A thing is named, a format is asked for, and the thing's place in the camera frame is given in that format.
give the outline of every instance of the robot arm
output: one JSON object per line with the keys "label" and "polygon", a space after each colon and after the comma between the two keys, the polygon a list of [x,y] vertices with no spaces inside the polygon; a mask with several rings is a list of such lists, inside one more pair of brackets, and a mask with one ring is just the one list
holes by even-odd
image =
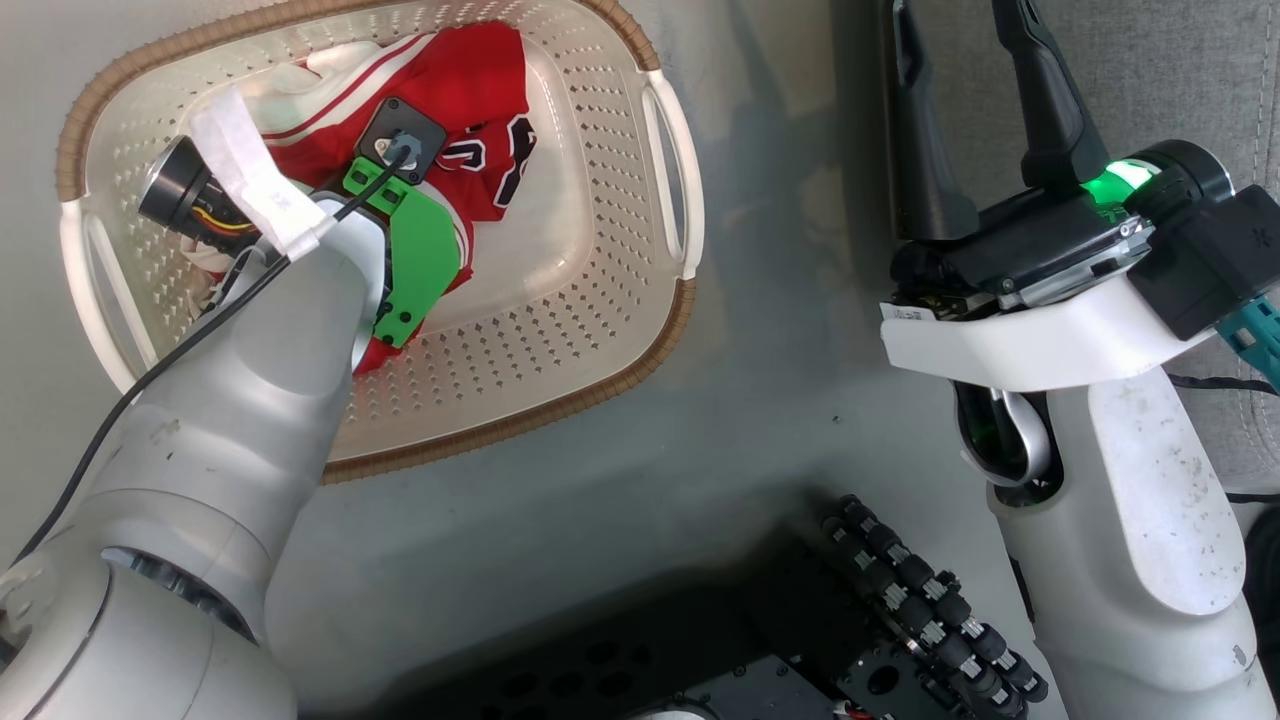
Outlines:
{"label": "robot arm", "polygon": [[0,577],[0,716],[296,715],[262,607],[346,413],[383,237],[348,218],[127,411],[63,529]]}
{"label": "robot arm", "polygon": [[[1280,208],[1261,188],[1236,193],[1190,143],[1108,164],[1030,1],[993,9],[1018,69],[1030,190],[983,211],[974,232],[919,234],[932,227],[922,218],[955,220],[959,191],[945,149],[911,146],[940,132],[891,128],[897,227],[911,242],[892,268],[890,360],[956,383],[966,460],[989,482],[1071,717],[1275,720],[1240,532],[1160,366],[1215,325],[1236,328],[1280,279],[1271,243],[1251,240],[1280,229]],[[911,24],[905,3],[886,4],[884,56],[899,65],[919,56],[896,29]],[[932,123],[895,111],[925,91],[892,68],[891,126]],[[940,187],[946,204],[920,201]],[[1265,340],[1248,327],[1240,351]]]}

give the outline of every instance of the black wire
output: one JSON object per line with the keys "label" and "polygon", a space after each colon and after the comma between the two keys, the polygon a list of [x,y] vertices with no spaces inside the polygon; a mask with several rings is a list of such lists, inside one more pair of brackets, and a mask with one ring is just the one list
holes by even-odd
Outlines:
{"label": "black wire", "polygon": [[369,183],[369,187],[362,190],[360,195],[356,196],[355,200],[343,205],[342,210],[338,210],[334,214],[333,219],[340,223],[344,219],[347,219],[347,215],[355,213],[356,208],[360,208],[365,202],[369,202],[369,199],[372,197],[375,192],[381,190],[383,186],[392,179],[392,176],[398,173],[399,169],[404,167],[404,163],[408,161],[410,152],[412,152],[412,150],[410,149],[408,145],[401,147],[401,151],[396,154],[396,160],[393,160],[392,164],[387,165],[387,169],[383,170],[383,174],[378,176],[378,178],[374,179],[374,182]]}
{"label": "black wire", "polygon": [[1271,383],[1266,380],[1245,380],[1240,378],[1188,378],[1184,375],[1169,375],[1169,380],[1175,387],[1187,389],[1243,389],[1248,392],[1265,392],[1280,397]]}
{"label": "black wire", "polygon": [[1253,495],[1253,493],[1239,493],[1229,492],[1226,498],[1236,505],[1280,505],[1280,495]]}
{"label": "black wire", "polygon": [[[387,169],[383,170],[383,173],[378,176],[378,178],[360,195],[347,201],[347,204],[333,215],[334,220],[340,223],[348,215],[355,213],[357,208],[367,202],[369,199],[372,197],[374,193],[381,188],[381,186],[387,184],[387,181],[389,181],[392,176],[394,176],[404,165],[406,160],[408,160],[408,154],[410,149],[407,146],[401,149],[396,161],[388,165]],[[58,502],[54,503],[54,509],[49,511],[49,516],[45,518],[45,521],[41,523],[40,528],[37,528],[31,536],[27,544],[18,551],[18,556],[9,564],[10,568],[20,562],[24,557],[40,547],[40,543],[45,541],[49,532],[58,524],[58,519],[67,511],[67,506],[70,505],[72,497],[76,496],[76,491],[84,480],[84,473],[88,471],[90,464],[92,464],[93,457],[97,456],[97,451],[102,447],[102,442],[106,441],[108,433],[110,433],[111,428],[115,427],[120,415],[129,409],[129,405],[132,405],[133,401],[142,395],[142,391],[150,387],[156,378],[163,375],[164,372],[172,368],[174,363],[182,360],[184,355],[191,352],[192,348],[200,345],[205,338],[214,334],[218,328],[225,325],[228,320],[234,318],[237,313],[243,310],[246,305],[266,290],[266,286],[271,284],[275,278],[280,277],[280,273],[283,273],[288,266],[288,258],[280,258],[273,263],[271,266],[268,268],[266,273],[259,278],[257,282],[244,292],[244,295],[237,297],[230,305],[227,305],[221,313],[214,315],[214,318],[209,320],[209,324],[193,332],[191,337],[184,340],[182,345],[173,350],[173,352],[165,355],[159,363],[155,364],[154,368],[138,378],[138,382],[133,383],[133,387],[131,387],[129,391],[125,392],[119,401],[116,401],[115,406],[111,407],[111,411],[106,414],[106,419],[102,420],[101,425],[99,425],[97,432],[93,433],[93,439],[91,439],[88,447],[84,448],[84,454],[81,456],[79,464],[76,465],[76,470],[72,473],[70,479],[67,480],[67,487],[63,488],[63,495],[58,497]]]}
{"label": "black wire", "polygon": [[[1243,389],[1245,392],[1265,392],[1280,397],[1280,392],[1266,380],[1245,380],[1240,378],[1188,378],[1185,375],[1169,375],[1169,382],[1174,387],[1187,389]],[[1226,500],[1235,505],[1280,505],[1280,495],[1252,495],[1252,493],[1226,493]]]}
{"label": "black wire", "polygon": [[81,482],[84,479],[84,473],[88,471],[88,466],[93,462],[93,457],[97,455],[99,448],[106,439],[108,433],[111,432],[113,427],[115,427],[115,421],[120,419],[120,415],[129,409],[133,400],[142,395],[142,391],[154,383],[156,378],[164,374],[165,370],[172,368],[174,363],[182,360],[184,355],[200,345],[201,341],[211,336],[215,331],[218,331],[218,328],[225,325],[227,320],[236,316],[237,313],[248,305],[251,300],[257,297],[257,295],[262,292],[262,290],[265,290],[266,286],[278,278],[288,266],[288,258],[280,258],[276,260],[275,264],[266,270],[266,274],[253,283],[253,287],[248,288],[244,295],[237,297],[236,301],[228,305],[225,310],[209,320],[209,324],[192,333],[191,337],[184,340],[183,343],[174,348],[173,352],[165,355],[159,363],[155,364],[154,368],[147,370],[147,373],[142,375],[138,382],[133,383],[133,387],[131,387],[129,391],[120,397],[120,400],[116,401],[115,406],[111,407],[111,411],[106,414],[106,419],[102,420],[101,425],[99,425],[97,433],[93,434],[93,439],[90,441],[88,447],[84,448],[84,454],[81,456],[79,464],[76,465],[76,471],[72,473],[72,478],[67,482],[67,487],[63,488],[63,495],[58,498],[58,502],[54,503],[54,509],[49,512],[49,516],[45,518],[45,521],[40,524],[40,528],[36,529],[35,534],[31,536],[27,544],[24,544],[18,552],[18,557],[15,557],[9,565],[10,568],[20,562],[22,559],[27,557],[32,553],[32,551],[40,547],[40,543],[44,542],[49,530],[54,529],[58,519],[61,518],[67,506],[70,503],[72,497],[76,495],[76,489],[79,488]]}

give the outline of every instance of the jersey number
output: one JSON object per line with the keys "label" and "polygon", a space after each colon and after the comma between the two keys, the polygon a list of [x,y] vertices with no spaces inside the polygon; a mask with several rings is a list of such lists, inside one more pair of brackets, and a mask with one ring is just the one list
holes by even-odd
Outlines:
{"label": "jersey number", "polygon": [[534,146],[538,145],[534,124],[529,122],[526,115],[517,115],[507,126],[507,129],[511,132],[511,155],[515,165],[503,176],[498,196],[493,200],[498,208],[507,208],[516,197],[520,181],[525,177],[525,167],[529,165],[529,158],[534,154]]}
{"label": "jersey number", "polygon": [[462,142],[454,142],[440,158],[444,160],[462,160],[462,167],[479,173],[488,165],[488,151],[483,141],[479,140],[463,140]]}

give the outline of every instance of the laundry basket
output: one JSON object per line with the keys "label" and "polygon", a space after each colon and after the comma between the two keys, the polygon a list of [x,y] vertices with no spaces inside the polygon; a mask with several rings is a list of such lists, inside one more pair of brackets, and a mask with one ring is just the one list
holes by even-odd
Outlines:
{"label": "laundry basket", "polygon": [[294,0],[124,55],[68,117],[63,255],[115,384],[129,387],[178,345],[207,282],[178,236],[137,214],[146,169],[207,94],[343,42],[485,20],[525,40],[538,149],[507,219],[477,225],[475,278],[402,356],[356,378],[325,482],[475,450],[649,377],[692,310],[704,220],[687,122],[631,15],[616,0]]}

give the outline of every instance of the sticker label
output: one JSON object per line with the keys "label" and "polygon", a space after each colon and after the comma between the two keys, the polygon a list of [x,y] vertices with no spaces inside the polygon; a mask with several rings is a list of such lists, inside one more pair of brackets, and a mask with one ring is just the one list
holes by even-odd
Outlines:
{"label": "sticker label", "polygon": [[938,322],[938,318],[932,310],[925,307],[906,307],[902,305],[893,305],[892,302],[881,302],[881,314],[884,315],[886,320],[919,320],[924,323]]}
{"label": "sticker label", "polygon": [[315,250],[329,215],[280,174],[234,87],[191,119],[191,140],[227,196],[292,260]]}

